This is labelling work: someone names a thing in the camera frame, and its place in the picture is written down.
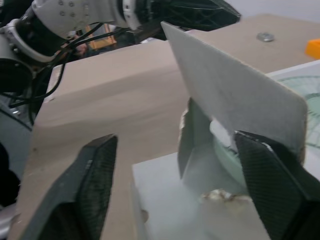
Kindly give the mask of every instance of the white wall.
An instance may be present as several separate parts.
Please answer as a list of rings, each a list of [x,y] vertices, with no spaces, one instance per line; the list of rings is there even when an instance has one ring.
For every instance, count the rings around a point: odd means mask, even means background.
[[[320,23],[320,0],[226,0],[243,17],[275,14]]]

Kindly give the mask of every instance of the orange item in background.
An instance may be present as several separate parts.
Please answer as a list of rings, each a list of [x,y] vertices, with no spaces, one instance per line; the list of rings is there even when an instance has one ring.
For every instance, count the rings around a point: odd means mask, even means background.
[[[320,59],[320,39],[308,41],[305,53],[315,59]]]

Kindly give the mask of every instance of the black cable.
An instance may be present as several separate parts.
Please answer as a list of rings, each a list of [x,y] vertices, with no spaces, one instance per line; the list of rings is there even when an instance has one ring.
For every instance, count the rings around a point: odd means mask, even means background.
[[[0,112],[3,113],[4,115],[6,115],[8,118],[11,118],[12,120],[15,120],[16,122],[18,122],[20,125],[24,126],[26,129],[28,129],[30,132],[32,131],[32,128],[29,127],[27,124],[25,124],[23,121],[21,121],[20,119],[16,118],[15,116],[11,115],[10,113],[6,112],[5,110],[3,110],[2,108],[0,108]]]
[[[116,30],[116,31],[112,31],[112,32],[100,34],[100,35],[98,35],[98,36],[93,36],[93,37],[84,39],[84,40],[82,40],[82,41],[78,41],[77,43],[75,43],[75,44],[73,45],[73,48],[76,48],[77,46],[79,46],[79,45],[81,45],[81,44],[86,44],[86,43],[91,42],[91,41],[94,41],[94,40],[111,37],[111,36],[113,36],[113,35],[116,36],[116,35],[123,34],[123,33],[125,33],[126,31],[128,31],[128,29],[129,29],[129,28],[121,28],[121,29]]]
[[[36,101],[40,101],[45,99],[46,97],[50,96],[51,94],[53,94],[59,87],[61,81],[62,81],[62,77],[64,76],[64,71],[66,68],[66,64],[69,61],[70,56],[73,54],[74,51],[70,52],[67,54],[67,56],[65,57],[64,63],[62,64],[60,73],[59,73],[59,77],[58,80],[56,82],[56,84],[54,85],[54,87],[48,91],[46,94],[40,95],[40,96],[35,96],[37,94],[37,91],[39,90],[39,87],[41,85],[41,81],[38,81],[37,85],[34,87],[34,91],[32,91],[31,93],[31,97],[28,101],[28,117],[30,120],[31,125],[34,125],[34,117],[33,117],[33,103]]]
[[[57,54],[57,56],[54,58],[54,60],[50,63],[50,66],[51,67],[48,67],[45,71],[47,71],[47,74],[49,73],[49,70],[52,70],[52,68],[56,65],[56,63],[60,60],[61,56],[64,54],[64,53],[68,53],[68,51],[70,51],[70,49],[72,49],[72,52],[75,50],[75,48],[81,44],[85,44],[85,43],[88,43],[88,42],[91,42],[91,41],[94,41],[94,40],[97,40],[97,39],[101,39],[101,38],[107,38],[107,37],[110,37],[110,36],[113,36],[113,35],[119,35],[119,34],[122,34],[124,32],[126,32],[129,28],[121,28],[119,30],[116,30],[116,31],[113,31],[113,32],[108,32],[108,33],[105,33],[105,34],[101,34],[101,35],[98,35],[98,36],[93,36],[93,37],[90,37],[90,38],[87,38],[87,39],[84,39],[86,38],[87,36],[89,36],[90,34],[94,33],[97,29],[99,29],[101,26],[103,25],[103,23],[99,23],[98,25],[96,25],[93,29],[91,29],[90,31],[88,31],[87,33],[81,35],[80,37],[78,37],[77,39],[75,39],[74,41],[70,42],[66,47],[62,48],[61,49],[61,52],[59,52]],[[68,57],[67,58],[67,61],[70,57],[71,53],[69,52],[68,54]],[[60,71],[60,75],[59,75],[59,79],[56,83],[56,85],[49,91],[47,92],[46,94],[43,94],[43,95],[40,95],[40,96],[34,96],[34,97],[21,97],[21,96],[13,96],[11,94],[7,94],[5,92],[2,92],[0,93],[0,95],[2,96],[5,96],[7,98],[11,98],[11,99],[14,99],[14,100],[20,100],[20,102],[17,103],[17,106],[21,106],[21,105],[25,105],[25,104],[30,104],[30,103],[33,103],[33,102],[37,102],[37,101],[41,101],[43,100],[44,98],[50,96],[54,91],[57,90],[58,86],[60,85],[61,83],[61,80],[62,80],[62,76],[63,76],[63,72],[65,70],[65,66],[66,66],[66,63],[64,63],[62,65],[62,68],[61,68],[61,71]],[[39,82],[42,82],[43,79],[45,78],[45,76],[47,74],[43,74],[42,75],[42,79],[39,80]]]
[[[73,40],[72,42],[70,42],[67,46],[65,46],[66,49],[70,49],[70,48],[75,48],[75,44],[80,42],[81,40],[85,39],[86,37],[88,37],[89,35],[93,34],[95,31],[97,31],[101,26],[103,25],[103,23],[98,23],[94,28],[92,28],[90,31],[86,32],[85,34],[82,34],[81,36],[79,36],[77,39]]]

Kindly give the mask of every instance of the wooden table surface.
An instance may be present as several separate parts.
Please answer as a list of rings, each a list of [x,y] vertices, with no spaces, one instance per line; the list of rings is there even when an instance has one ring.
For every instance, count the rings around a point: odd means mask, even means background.
[[[269,73],[313,61],[304,48],[309,39],[319,37],[319,29],[317,23],[260,15],[193,34]],[[276,40],[260,42],[259,32],[270,32]],[[156,40],[68,63],[54,99],[37,116],[9,240],[19,238],[50,185],[81,147],[108,134],[117,134],[119,145],[102,239],[135,239],[131,166],[177,151],[187,100],[168,42]]]

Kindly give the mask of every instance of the white cardboard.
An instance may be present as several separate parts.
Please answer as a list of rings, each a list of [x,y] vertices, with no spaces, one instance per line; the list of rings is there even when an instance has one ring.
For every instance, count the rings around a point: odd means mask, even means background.
[[[302,97],[214,46],[167,23],[162,27],[190,96],[210,120],[231,136],[262,135],[304,159],[308,108]]]

